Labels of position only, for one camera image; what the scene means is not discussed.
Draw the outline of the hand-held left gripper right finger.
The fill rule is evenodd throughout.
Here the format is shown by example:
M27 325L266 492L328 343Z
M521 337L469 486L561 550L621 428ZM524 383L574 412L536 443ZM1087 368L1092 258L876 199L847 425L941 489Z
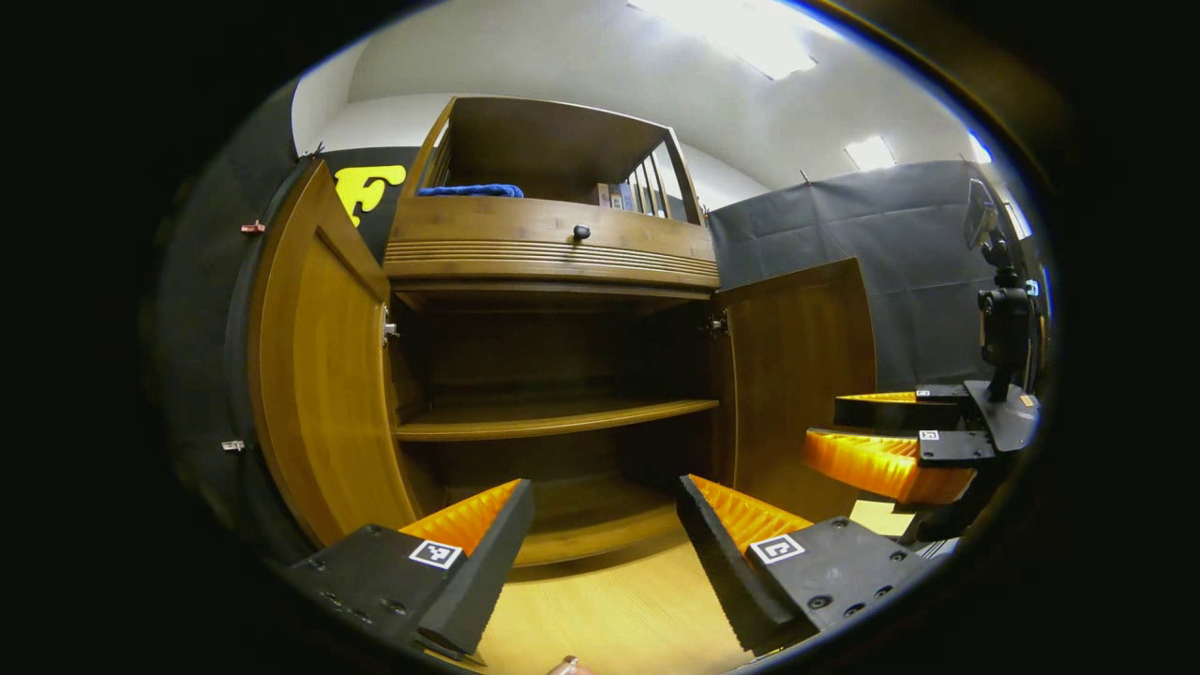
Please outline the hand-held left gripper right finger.
M677 513L734 637L755 657L854 623L936 565L853 518L806 520L701 474L680 474Z

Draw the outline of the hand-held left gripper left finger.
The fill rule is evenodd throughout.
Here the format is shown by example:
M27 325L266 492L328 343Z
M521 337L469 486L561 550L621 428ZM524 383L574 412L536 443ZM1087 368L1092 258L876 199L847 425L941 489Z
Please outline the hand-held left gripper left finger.
M389 646L475 655L534 518L514 479L400 528L366 524L281 575L335 619Z

